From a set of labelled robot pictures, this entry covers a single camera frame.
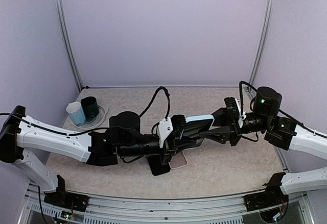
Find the light blue phone case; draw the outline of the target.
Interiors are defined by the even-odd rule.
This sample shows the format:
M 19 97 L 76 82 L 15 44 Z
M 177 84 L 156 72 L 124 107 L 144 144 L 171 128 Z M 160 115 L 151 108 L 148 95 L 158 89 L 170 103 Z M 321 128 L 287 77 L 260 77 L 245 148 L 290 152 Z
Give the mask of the light blue phone case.
M 189 116 L 185 120 L 186 120 L 186 123 L 193 122 L 193 121 L 200 121 L 200 120 L 209 120 L 209 121 L 211 121 L 211 123 L 213 123 L 214 117 L 211 114 L 196 115 L 196 116 Z

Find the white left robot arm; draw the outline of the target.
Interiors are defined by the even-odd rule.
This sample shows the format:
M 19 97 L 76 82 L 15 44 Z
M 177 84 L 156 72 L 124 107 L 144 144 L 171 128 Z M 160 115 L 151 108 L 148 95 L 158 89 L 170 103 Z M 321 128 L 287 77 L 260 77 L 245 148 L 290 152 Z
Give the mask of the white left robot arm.
M 154 176 L 170 171 L 169 162 L 177 153 L 202 143 L 200 121 L 187 121 L 183 115 L 166 117 L 157 124 L 157 135 L 141 133 L 141 118 L 132 111 L 110 117 L 108 128 L 74 132 L 44 124 L 26 116 L 17 106 L 7 115 L 1 129 L 1 161 L 23 163 L 26 173 L 59 205 L 66 206 L 72 196 L 64 179 L 49 173 L 32 158 L 28 148 L 61 154 L 93 166 L 132 163 L 146 157 Z

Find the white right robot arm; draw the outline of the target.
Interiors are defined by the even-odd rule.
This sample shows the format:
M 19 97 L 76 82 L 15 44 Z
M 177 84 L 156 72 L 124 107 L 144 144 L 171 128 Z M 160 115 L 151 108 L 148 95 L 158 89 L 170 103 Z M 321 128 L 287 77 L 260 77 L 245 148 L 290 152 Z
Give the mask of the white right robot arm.
M 286 112 L 280 117 L 282 95 L 270 87 L 259 87 L 251 101 L 251 112 L 244 112 L 243 100 L 225 99 L 226 106 L 213 113 L 214 128 L 199 134 L 221 144 L 235 146 L 246 134 L 261 132 L 264 139 L 284 150 L 304 152 L 326 159 L 326 134 L 306 127 Z M 273 205 L 281 195 L 326 188 L 326 168 L 299 173 L 275 173 L 261 200 Z

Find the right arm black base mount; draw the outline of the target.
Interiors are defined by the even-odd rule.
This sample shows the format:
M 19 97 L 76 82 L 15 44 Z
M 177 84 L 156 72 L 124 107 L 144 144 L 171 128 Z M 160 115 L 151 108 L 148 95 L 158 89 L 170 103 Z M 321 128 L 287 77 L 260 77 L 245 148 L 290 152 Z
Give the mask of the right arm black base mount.
M 260 210 L 288 203 L 289 197 L 281 190 L 282 178 L 285 172 L 273 174 L 263 192 L 247 194 L 243 197 L 247 211 Z

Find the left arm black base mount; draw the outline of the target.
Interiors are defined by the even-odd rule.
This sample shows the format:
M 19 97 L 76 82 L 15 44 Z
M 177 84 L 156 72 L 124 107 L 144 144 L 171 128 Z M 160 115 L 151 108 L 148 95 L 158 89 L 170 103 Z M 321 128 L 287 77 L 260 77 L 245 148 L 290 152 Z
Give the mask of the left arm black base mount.
M 56 180 L 57 186 L 55 187 L 55 191 L 46 192 L 44 201 L 57 207 L 85 212 L 89 202 L 89 196 L 66 191 L 65 180 L 60 175 L 57 175 Z

